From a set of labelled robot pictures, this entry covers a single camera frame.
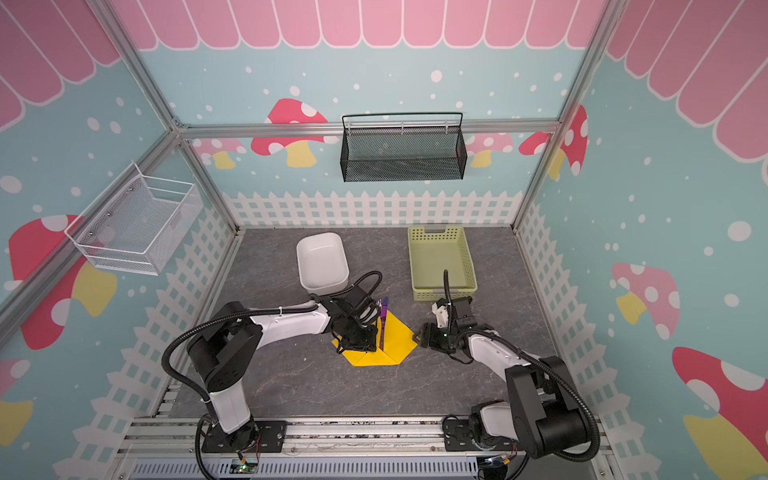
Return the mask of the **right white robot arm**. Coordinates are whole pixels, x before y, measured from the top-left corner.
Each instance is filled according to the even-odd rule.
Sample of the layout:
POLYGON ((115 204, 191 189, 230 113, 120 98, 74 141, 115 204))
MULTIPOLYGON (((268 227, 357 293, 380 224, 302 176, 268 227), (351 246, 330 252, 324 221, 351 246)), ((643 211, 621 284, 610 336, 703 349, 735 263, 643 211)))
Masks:
POLYGON ((507 398, 475 405, 467 418, 447 417, 446 448, 592 460, 600 450, 599 427, 565 362, 531 354, 478 323, 471 302, 469 297, 438 300, 432 305, 435 320, 413 340, 459 363, 486 366, 505 381, 507 398))

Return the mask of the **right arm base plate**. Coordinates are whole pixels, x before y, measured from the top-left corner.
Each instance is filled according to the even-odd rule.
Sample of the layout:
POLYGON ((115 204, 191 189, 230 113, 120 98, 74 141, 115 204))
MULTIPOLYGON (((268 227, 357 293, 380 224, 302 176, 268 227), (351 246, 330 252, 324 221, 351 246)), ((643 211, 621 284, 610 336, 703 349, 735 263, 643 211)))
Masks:
POLYGON ((448 452, 512 451, 518 441, 489 434, 475 416, 448 415, 441 421, 444 448, 448 452))

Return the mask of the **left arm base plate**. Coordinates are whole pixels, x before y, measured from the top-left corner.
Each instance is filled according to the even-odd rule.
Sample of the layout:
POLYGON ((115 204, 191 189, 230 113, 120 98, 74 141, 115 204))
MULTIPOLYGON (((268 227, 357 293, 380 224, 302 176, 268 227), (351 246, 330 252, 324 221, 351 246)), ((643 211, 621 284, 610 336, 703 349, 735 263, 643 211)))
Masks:
POLYGON ((280 453, 288 423, 279 420, 251 420, 232 433, 219 425, 203 434, 203 453, 280 453))

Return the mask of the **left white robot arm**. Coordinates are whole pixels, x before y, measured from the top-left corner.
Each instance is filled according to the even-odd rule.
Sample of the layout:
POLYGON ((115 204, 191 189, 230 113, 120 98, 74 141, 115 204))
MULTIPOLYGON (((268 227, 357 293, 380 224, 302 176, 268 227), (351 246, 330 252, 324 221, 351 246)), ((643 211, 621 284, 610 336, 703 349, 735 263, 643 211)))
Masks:
POLYGON ((201 398, 226 435, 255 430, 243 377, 256 351, 306 335, 330 334, 337 351, 373 352, 378 342, 379 303, 360 287, 336 295, 312 295, 297 305, 247 309, 231 302, 186 342, 202 380, 201 398))

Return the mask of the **yellow paper napkin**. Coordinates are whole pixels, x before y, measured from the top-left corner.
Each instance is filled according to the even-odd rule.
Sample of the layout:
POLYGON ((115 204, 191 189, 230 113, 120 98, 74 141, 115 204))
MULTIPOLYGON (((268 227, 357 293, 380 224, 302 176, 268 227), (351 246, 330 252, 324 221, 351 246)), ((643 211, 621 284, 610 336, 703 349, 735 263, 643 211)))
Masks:
POLYGON ((417 347, 413 341, 414 332, 402 323, 393 313, 388 312, 385 332, 385 349, 379 346, 375 352, 342 353, 344 358, 354 367, 394 366, 401 364, 417 347))

